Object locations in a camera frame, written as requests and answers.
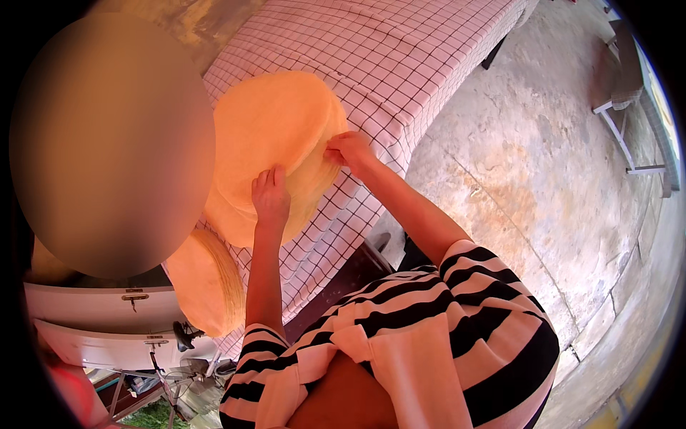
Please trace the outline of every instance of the black and white striped shirt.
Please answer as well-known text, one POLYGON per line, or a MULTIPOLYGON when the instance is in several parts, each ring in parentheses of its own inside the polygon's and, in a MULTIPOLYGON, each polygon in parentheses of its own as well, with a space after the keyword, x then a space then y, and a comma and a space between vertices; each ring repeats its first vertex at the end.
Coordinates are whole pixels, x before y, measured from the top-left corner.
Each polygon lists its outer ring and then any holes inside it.
POLYGON ((387 390, 400 428, 523 428, 551 389, 559 354, 550 320, 517 276, 461 240, 440 270, 395 273, 342 297, 293 345, 248 326, 222 425, 284 426, 333 350, 387 390))

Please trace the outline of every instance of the tablecloth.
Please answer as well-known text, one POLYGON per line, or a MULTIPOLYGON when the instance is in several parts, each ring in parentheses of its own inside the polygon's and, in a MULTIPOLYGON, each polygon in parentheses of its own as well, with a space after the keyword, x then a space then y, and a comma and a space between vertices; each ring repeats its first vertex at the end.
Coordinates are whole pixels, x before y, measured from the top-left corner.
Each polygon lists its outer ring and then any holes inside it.
MULTIPOLYGON (((350 129, 368 133, 379 159, 404 177, 438 111, 537 3, 268 0, 223 49, 204 83, 214 107, 230 86, 252 76, 312 72, 341 99, 350 129)), ((303 232, 279 253, 284 323, 324 288, 383 211, 344 168, 303 232)), ((198 228, 216 233, 204 218, 198 228)), ((251 249, 227 247, 247 284, 251 249)), ((216 340, 227 358, 238 357, 243 331, 216 340)))

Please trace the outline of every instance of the person's right arm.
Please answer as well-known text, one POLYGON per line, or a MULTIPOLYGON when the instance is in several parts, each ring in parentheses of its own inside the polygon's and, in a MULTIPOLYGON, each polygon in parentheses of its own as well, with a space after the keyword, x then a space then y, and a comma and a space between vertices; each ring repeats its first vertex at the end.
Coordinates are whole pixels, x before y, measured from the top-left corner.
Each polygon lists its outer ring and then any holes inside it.
POLYGON ((325 155, 338 165, 350 167, 436 266, 453 243, 472 241, 443 210, 377 159, 369 143, 361 132, 344 132, 329 140, 325 155))

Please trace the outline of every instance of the striped sleeve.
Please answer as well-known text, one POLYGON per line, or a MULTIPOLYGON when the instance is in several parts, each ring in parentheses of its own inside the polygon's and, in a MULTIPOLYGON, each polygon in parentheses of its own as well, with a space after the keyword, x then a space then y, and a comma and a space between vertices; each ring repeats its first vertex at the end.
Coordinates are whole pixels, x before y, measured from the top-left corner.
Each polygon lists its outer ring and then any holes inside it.
POLYGON ((236 374, 222 397, 220 419, 225 428, 254 428, 257 404, 264 390, 264 378, 288 342, 272 328, 254 323, 246 328, 236 374))
POLYGON ((523 427, 552 386, 558 339, 541 304, 490 250, 448 250, 440 276, 454 301, 450 342, 473 426, 523 427))

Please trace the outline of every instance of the foliage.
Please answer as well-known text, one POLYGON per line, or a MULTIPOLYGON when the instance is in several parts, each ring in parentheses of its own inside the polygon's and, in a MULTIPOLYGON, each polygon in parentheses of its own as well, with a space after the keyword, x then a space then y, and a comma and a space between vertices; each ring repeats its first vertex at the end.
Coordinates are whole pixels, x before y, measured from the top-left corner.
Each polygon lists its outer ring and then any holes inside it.
MULTIPOLYGON (((172 410, 172 406, 163 397, 151 402, 138 411, 124 417, 120 420, 123 424, 128 424, 131 426, 138 426, 141 428, 150 429, 167 429, 167 424, 169 423, 169 412, 172 410)), ((174 429, 189 429, 190 425, 174 416, 174 429)))

